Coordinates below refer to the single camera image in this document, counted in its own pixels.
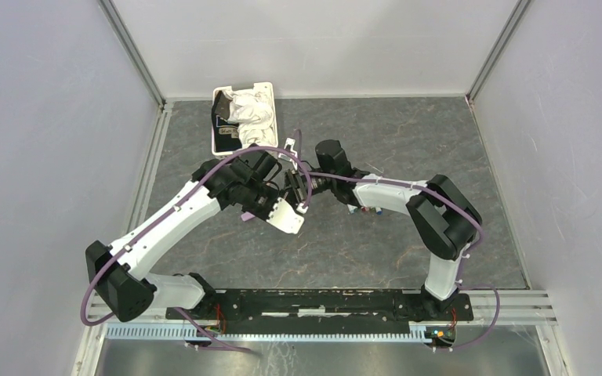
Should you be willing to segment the pink highlighter cap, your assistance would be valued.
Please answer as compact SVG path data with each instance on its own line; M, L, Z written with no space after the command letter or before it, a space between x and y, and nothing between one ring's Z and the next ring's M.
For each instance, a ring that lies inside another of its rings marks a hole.
M252 213L250 213L250 212L244 212L244 213L241 215L241 220L242 220L243 222L247 222L247 221L249 221L249 220L252 220L252 219L254 219L254 218L255 218L255 216L254 216Z

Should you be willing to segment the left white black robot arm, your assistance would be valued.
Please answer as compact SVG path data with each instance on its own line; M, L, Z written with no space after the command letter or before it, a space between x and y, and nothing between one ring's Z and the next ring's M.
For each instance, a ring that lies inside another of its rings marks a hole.
M82 298L80 317L86 326L100 324L88 318L89 300L98 294L110 312L129 322L152 308L186 309L196 319L209 317L215 299L199 277L152 273L152 268L175 244L223 209L239 205L283 233L298 233L303 217L270 186L267 176L279 166L272 146L239 150L205 162L167 204L127 234L103 244L96 240L85 250L89 286Z

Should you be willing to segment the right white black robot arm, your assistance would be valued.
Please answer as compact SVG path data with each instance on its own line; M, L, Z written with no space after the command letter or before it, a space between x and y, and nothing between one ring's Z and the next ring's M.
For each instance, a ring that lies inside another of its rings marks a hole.
M462 281L462 260L484 235L481 215L459 188L446 175L409 182L360 170L334 139L316 145L317 168L305 166L299 145L298 136L285 141L290 153L285 159L294 167L285 174L285 199L300 206L309 193L329 192L351 212L389 210L409 216L431 254L421 288L422 311L432 320L449 314Z

